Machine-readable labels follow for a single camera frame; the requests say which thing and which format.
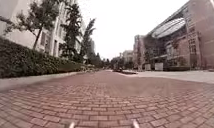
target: sky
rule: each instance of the sky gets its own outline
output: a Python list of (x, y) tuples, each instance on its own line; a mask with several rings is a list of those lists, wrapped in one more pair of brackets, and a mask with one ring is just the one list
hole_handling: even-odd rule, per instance
[(135, 35), (145, 35), (188, 0), (78, 0), (85, 24), (96, 18), (95, 51), (112, 59), (132, 50)]

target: red brick walkway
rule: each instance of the red brick walkway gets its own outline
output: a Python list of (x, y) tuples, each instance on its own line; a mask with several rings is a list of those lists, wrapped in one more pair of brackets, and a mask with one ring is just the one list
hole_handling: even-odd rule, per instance
[(0, 93), (0, 128), (214, 128), (214, 85), (111, 72)]

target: window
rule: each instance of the window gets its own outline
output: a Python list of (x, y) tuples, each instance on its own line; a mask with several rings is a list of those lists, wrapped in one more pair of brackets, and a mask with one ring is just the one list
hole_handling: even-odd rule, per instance
[(56, 51), (57, 51), (57, 40), (54, 41), (54, 47), (53, 47), (53, 56), (56, 56)]
[(195, 45), (196, 44), (196, 40), (195, 39), (190, 39), (189, 40), (189, 45)]
[(60, 24), (59, 24), (59, 30), (58, 30), (59, 37), (62, 37), (62, 31), (63, 31), (63, 28), (60, 26), (61, 24), (63, 24), (63, 21), (60, 21)]
[(192, 26), (192, 27), (189, 28), (189, 32), (190, 33), (194, 32), (194, 31), (195, 31), (195, 27), (194, 26)]
[(59, 28), (60, 28), (60, 20), (57, 19), (56, 35), (58, 35)]
[(41, 45), (45, 46), (45, 43), (46, 43), (46, 34), (45, 32), (42, 32)]
[(191, 21), (192, 21), (192, 19), (191, 19), (190, 17), (187, 17), (187, 18), (186, 18), (186, 22), (187, 22), (187, 23), (190, 23)]
[(196, 45), (190, 46), (190, 53), (191, 54), (196, 54)]
[(184, 13), (188, 13), (189, 12), (188, 8), (185, 8), (183, 11), (184, 11)]

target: hedge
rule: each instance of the hedge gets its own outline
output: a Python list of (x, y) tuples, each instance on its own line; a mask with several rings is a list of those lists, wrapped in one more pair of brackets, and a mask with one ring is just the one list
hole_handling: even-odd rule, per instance
[(80, 71), (81, 64), (39, 53), (0, 37), (0, 78)]
[(164, 71), (189, 71), (190, 67), (167, 67)]

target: apartment building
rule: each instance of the apartment building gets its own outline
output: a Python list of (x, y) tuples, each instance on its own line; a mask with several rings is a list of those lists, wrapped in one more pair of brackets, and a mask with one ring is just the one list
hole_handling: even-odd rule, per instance
[[(27, 14), (31, 2), (32, 0), (0, 0), (0, 16), (6, 17), (11, 21), (16, 22), (16, 15), (19, 12)], [(71, 4), (77, 3), (76, 0), (69, 0), (69, 2), (71, 2)], [(59, 45), (61, 43), (65, 43), (65, 31), (62, 27), (60, 27), (61, 24), (65, 23), (66, 19), (66, 9), (64, 3), (60, 4), (59, 10), (60, 14), (56, 18), (54, 29), (52, 31), (43, 30), (36, 47), (37, 51), (47, 53), (55, 57), (60, 56)], [(0, 21), (0, 36), (3, 35), (5, 27), (6, 24)], [(82, 22), (81, 32), (84, 33), (84, 31), (85, 24)], [(28, 48), (32, 48), (35, 41), (34, 35), (28, 31), (19, 32), (16, 30), (7, 34), (5, 38)], [(81, 46), (78, 42), (76, 42), (75, 48), (78, 52), (80, 51)]]
[(133, 46), (133, 63), (134, 63), (134, 68), (142, 70), (143, 69), (143, 64), (145, 63), (144, 61), (144, 52), (145, 52), (145, 46), (144, 46), (144, 35), (136, 35), (135, 36), (135, 43)]
[(133, 51), (132, 50), (126, 50), (122, 53), (122, 57), (124, 58), (125, 62), (133, 61)]
[(190, 0), (149, 32), (143, 43), (140, 57), (148, 70), (214, 68), (214, 0)]

